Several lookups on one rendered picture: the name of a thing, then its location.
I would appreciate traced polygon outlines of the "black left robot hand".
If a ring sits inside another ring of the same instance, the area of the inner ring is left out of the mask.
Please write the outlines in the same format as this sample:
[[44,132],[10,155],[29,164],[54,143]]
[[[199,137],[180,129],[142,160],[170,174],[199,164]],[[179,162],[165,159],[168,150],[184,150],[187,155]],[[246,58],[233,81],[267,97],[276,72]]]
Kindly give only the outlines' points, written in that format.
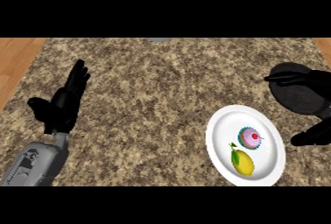
[[32,97],[26,101],[35,119],[44,124],[44,133],[48,135],[68,133],[74,129],[88,78],[88,69],[84,60],[80,59],[71,69],[65,86],[57,89],[51,100]]

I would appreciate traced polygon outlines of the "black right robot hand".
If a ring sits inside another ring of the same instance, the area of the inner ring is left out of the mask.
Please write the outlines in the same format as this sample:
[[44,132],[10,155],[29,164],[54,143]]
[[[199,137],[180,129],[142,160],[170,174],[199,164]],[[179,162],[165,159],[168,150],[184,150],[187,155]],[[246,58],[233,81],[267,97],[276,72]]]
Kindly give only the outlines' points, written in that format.
[[[304,86],[331,102],[331,73],[320,70],[310,70],[309,73],[279,72],[263,78],[275,82],[279,87],[292,85]],[[292,146],[328,145],[331,144],[331,116],[312,126],[304,132],[291,138]]]

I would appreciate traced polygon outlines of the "pink cupcake with cherry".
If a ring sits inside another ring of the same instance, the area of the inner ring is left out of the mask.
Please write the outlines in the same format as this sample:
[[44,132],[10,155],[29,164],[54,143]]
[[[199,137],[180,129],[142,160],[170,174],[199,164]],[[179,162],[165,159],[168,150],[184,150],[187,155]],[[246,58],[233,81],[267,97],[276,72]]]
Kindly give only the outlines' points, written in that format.
[[238,133],[238,141],[241,146],[248,150],[257,150],[261,145],[263,138],[252,127],[242,127]]

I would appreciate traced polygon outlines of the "white oval plate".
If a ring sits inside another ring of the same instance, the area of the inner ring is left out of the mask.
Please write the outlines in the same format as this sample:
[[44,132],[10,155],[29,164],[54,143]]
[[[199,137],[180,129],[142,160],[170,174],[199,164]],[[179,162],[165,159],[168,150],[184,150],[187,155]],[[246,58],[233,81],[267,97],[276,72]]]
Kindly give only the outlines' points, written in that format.
[[[263,138],[257,150],[248,150],[239,144],[242,127],[252,127]],[[244,151],[252,159],[251,176],[241,175],[233,169],[229,144],[235,144],[235,149]],[[214,112],[205,130],[205,146],[218,173],[236,186],[275,184],[285,169],[285,145],[275,125],[255,109],[230,105]]]

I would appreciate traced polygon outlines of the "yellow lemon with green leaf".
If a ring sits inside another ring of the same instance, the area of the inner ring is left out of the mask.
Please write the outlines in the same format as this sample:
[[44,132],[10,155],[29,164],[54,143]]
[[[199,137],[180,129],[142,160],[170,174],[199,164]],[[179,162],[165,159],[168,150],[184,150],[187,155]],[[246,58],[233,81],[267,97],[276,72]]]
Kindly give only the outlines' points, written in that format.
[[232,149],[232,166],[238,173],[244,176],[251,176],[254,173],[254,161],[242,150],[236,150],[236,145],[229,144]]

